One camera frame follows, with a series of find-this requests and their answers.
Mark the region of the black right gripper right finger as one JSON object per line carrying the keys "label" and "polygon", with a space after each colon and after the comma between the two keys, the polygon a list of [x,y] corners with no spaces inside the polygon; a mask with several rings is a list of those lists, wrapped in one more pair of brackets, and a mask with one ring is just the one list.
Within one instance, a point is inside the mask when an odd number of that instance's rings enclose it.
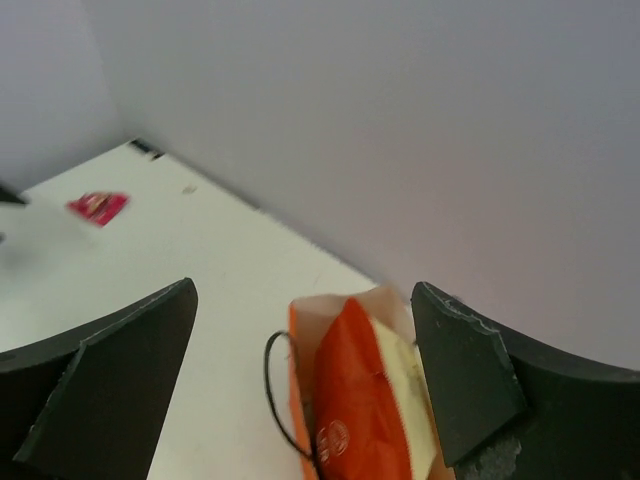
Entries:
{"label": "black right gripper right finger", "polygon": [[638,478],[638,371],[544,344],[427,282],[411,308],[456,478]]}

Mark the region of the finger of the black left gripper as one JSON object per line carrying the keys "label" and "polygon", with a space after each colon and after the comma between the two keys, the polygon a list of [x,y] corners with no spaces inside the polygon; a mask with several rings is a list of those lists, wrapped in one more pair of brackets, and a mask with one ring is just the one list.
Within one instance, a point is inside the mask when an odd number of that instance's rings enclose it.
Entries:
{"label": "finger of the black left gripper", "polygon": [[28,204],[28,199],[12,187],[0,183],[0,203],[24,206]]}

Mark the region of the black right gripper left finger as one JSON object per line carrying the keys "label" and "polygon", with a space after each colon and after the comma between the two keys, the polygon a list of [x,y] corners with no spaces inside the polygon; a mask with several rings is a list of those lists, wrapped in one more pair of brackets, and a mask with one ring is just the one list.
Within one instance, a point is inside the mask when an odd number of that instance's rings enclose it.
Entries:
{"label": "black right gripper left finger", "polygon": [[184,278],[2,352],[2,478],[146,478],[196,312],[196,286]]}

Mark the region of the red small snack packet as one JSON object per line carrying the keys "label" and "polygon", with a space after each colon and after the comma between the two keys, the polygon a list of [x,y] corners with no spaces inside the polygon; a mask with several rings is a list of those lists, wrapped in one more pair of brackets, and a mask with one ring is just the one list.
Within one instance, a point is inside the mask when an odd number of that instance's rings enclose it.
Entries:
{"label": "red small snack packet", "polygon": [[122,192],[90,192],[66,203],[66,208],[98,226],[104,227],[129,203],[130,197]]}

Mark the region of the red cassava chips bag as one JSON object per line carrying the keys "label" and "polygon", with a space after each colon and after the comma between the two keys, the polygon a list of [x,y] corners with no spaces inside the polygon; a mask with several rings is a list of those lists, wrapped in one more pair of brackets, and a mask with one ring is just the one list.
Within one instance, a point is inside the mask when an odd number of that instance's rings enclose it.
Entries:
{"label": "red cassava chips bag", "polygon": [[348,299],[314,358],[315,444],[326,479],[426,479],[437,456],[415,347]]}

